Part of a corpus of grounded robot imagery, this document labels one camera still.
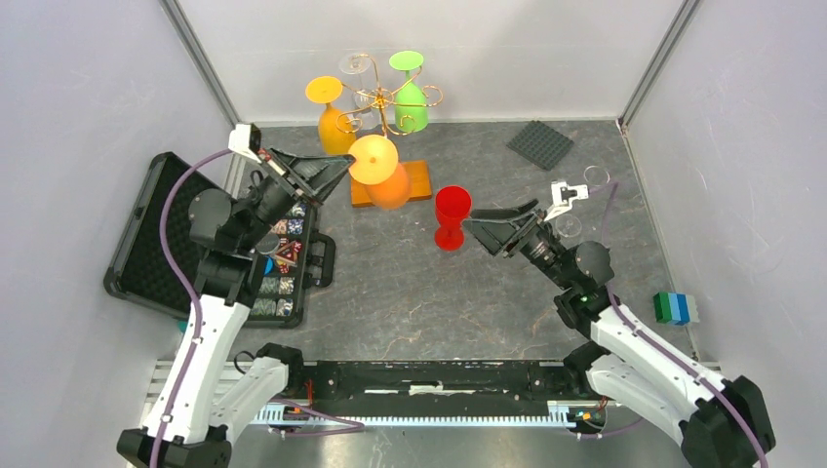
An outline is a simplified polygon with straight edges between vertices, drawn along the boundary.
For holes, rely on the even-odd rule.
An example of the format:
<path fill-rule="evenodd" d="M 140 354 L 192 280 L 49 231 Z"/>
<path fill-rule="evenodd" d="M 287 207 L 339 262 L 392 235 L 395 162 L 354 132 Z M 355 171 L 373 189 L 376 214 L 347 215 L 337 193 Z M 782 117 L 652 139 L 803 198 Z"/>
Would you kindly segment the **clear wine glass front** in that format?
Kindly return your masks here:
<path fill-rule="evenodd" d="M 608 189 L 611 184 L 610 172 L 602 166 L 587 166 L 584 169 L 582 176 L 584 182 L 580 184 L 586 184 L 588 186 L 589 198 L 587 200 L 574 201 L 572 209 L 569 212 L 567 212 L 566 214 L 561 214 L 551 220 L 557 234 L 566 239 L 574 239 L 578 237 L 582 231 L 582 223 L 580 219 L 572 213 L 572 210 L 574 208 L 579 207 L 584 202 L 588 201 L 590 198 L 593 198 L 596 194 L 603 191 L 604 189 Z"/>

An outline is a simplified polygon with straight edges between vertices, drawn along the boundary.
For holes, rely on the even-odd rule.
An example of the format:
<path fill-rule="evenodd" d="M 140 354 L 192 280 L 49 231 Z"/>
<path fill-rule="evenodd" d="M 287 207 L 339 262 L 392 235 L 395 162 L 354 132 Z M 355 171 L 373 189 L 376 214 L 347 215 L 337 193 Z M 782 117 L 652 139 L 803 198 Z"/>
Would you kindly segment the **orange wine glass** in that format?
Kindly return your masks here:
<path fill-rule="evenodd" d="M 348 153 L 355 159 L 349 173 L 364 187 L 374 206 L 395 210 L 409 201 L 411 180 L 390 139 L 380 135 L 361 136 Z"/>

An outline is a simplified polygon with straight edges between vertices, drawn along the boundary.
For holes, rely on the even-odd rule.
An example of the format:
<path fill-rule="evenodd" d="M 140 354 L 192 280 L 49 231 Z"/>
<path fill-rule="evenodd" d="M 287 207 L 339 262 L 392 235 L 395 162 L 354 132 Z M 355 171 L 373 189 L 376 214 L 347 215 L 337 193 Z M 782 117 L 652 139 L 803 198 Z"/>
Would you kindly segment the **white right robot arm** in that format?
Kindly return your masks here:
<path fill-rule="evenodd" d="M 559 289 L 565 325 L 587 340 L 563 372 L 576 398 L 594 392 L 659 428 L 692 467 L 766 467 L 776 439 L 760 387 L 681 352 L 638 319 L 612 289 L 610 250 L 568 247 L 536 201 L 473 210 L 463 225 L 493 256 L 524 256 Z"/>

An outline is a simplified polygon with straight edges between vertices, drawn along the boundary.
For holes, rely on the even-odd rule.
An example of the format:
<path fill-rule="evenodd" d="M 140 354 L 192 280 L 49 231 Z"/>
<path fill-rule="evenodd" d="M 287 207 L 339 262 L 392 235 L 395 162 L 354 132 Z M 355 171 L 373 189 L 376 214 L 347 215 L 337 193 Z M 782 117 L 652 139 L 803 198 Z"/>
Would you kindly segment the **red wine glass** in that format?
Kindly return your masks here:
<path fill-rule="evenodd" d="M 462 222 L 468 218 L 471 207 L 471 195 L 461 186 L 449 185 L 437 192 L 435 216 L 439 227 L 434 242 L 441 250 L 452 252 L 463 245 Z"/>

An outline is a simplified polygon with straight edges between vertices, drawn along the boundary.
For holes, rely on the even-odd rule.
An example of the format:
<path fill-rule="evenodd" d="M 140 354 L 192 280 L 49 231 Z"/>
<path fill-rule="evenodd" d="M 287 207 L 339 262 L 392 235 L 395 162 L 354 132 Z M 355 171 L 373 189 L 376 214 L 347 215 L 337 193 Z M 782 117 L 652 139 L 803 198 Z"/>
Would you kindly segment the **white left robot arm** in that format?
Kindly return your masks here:
<path fill-rule="evenodd" d="M 190 300 L 190 314 L 171 373 L 142 425 L 123 431 L 117 452 L 136 467 L 225 467 L 244 429 L 280 394 L 306 384 L 299 350 L 263 346 L 252 366 L 222 396 L 216 393 L 232 344 L 247 321 L 264 277 L 256 245 L 297 203 L 320 205 L 354 164 L 349 154 L 298 156 L 256 150 L 264 177 L 236 199 L 211 188 L 190 203 L 190 237 L 202 248 L 188 278 L 167 262 Z"/>

